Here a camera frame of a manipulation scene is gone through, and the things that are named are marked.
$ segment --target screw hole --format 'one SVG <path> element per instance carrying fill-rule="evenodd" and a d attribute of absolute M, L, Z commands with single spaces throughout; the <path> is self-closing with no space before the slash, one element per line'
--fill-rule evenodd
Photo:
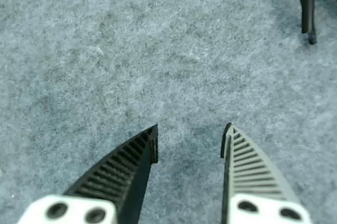
<path fill-rule="evenodd" d="M 85 220 L 90 224 L 101 222 L 105 217 L 105 211 L 102 209 L 94 209 L 87 213 Z"/>
<path fill-rule="evenodd" d="M 286 217 L 286 218 L 290 218 L 290 219 L 294 219 L 294 220 L 300 220 L 301 219 L 301 216 L 297 212 L 295 212 L 295 211 L 293 211 L 289 208 L 283 208 L 281 210 L 281 215 Z"/>
<path fill-rule="evenodd" d="M 49 207 L 48 211 L 47 211 L 47 216 L 50 219 L 57 219 L 62 217 L 65 212 L 67 211 L 68 207 L 66 204 L 64 203 L 57 203 L 52 205 L 51 207 Z"/>
<path fill-rule="evenodd" d="M 257 212 L 257 207 L 248 201 L 241 201 L 238 207 L 249 212 Z"/>

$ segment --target carpet floor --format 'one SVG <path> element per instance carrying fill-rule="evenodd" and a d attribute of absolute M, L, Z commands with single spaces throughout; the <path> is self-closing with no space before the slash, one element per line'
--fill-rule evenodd
<path fill-rule="evenodd" d="M 158 123 L 140 223 L 220 223 L 227 122 L 337 223 L 337 3 L 0 0 L 0 219 Z"/>

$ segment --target gray carpet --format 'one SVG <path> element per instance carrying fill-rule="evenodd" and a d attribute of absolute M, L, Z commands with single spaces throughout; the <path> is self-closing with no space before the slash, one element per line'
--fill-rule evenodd
<path fill-rule="evenodd" d="M 314 223 L 337 223 L 337 4 L 0 0 L 0 219 L 62 193 L 158 123 L 140 223 L 219 223 L 227 122 L 270 156 Z"/>

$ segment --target chair leg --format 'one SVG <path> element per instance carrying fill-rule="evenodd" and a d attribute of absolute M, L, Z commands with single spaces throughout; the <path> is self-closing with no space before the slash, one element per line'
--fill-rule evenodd
<path fill-rule="evenodd" d="M 309 43 L 315 44 L 314 0 L 302 0 L 302 33 L 308 33 Z"/>

